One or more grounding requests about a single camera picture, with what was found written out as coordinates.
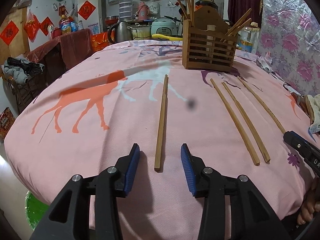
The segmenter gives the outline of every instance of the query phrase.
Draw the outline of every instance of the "bed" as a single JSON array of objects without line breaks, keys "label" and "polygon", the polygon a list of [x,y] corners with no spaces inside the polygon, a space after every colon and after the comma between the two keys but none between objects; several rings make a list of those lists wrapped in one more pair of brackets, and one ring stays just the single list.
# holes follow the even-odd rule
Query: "bed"
[{"label": "bed", "polygon": [[[124,239],[197,239],[203,201],[188,191],[180,158],[181,145],[187,143],[192,154],[222,175],[246,174],[280,219],[295,213],[314,173],[283,142],[277,125],[237,76],[243,77],[286,130],[319,147],[319,138],[308,133],[309,118],[281,81],[250,60],[253,55],[236,56],[228,74],[186,70],[181,58],[181,42],[127,41],[95,53],[66,72],[23,111],[5,138],[16,176],[49,204],[74,174],[97,175],[138,143],[141,157],[132,192],[117,201]],[[166,74],[164,162],[163,171],[157,173],[154,156]],[[253,164],[210,78],[243,125],[260,158],[259,166]],[[263,161],[223,81],[262,138],[271,157],[269,164]],[[91,228],[93,207],[92,201]]]}]

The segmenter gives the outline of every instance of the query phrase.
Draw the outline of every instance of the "stacked food container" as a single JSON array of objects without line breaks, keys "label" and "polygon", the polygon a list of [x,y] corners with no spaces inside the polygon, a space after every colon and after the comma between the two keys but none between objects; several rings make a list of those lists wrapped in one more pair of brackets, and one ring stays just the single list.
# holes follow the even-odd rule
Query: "stacked food container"
[{"label": "stacked food container", "polygon": [[119,22],[132,21],[132,0],[119,0]]}]

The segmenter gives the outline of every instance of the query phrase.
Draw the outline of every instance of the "pink thermos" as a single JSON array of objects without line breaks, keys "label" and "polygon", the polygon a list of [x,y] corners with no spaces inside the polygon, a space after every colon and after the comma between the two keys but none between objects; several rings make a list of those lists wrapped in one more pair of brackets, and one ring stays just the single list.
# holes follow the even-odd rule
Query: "pink thermos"
[{"label": "pink thermos", "polygon": [[144,2],[139,3],[138,20],[143,21],[148,19],[149,7]]}]

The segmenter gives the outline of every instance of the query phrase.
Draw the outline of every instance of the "refrigerator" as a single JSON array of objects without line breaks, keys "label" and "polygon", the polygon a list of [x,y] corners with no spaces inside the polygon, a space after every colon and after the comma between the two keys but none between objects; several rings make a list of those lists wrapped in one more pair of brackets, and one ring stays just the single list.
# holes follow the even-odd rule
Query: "refrigerator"
[{"label": "refrigerator", "polygon": [[93,35],[106,32],[106,0],[78,0],[78,10],[80,10],[84,3],[86,3],[87,1],[91,3],[93,6],[95,6],[95,9],[87,19],[84,19],[80,14],[78,14],[78,20],[82,21],[85,29],[91,29]]}]

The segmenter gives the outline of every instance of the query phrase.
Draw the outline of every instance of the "rice cooker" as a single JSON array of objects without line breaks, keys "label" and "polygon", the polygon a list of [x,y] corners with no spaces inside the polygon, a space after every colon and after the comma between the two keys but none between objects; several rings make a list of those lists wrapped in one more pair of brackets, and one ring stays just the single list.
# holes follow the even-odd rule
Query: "rice cooker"
[{"label": "rice cooker", "polygon": [[174,20],[169,18],[158,18],[155,19],[151,25],[151,35],[153,34],[177,36],[178,28]]}]

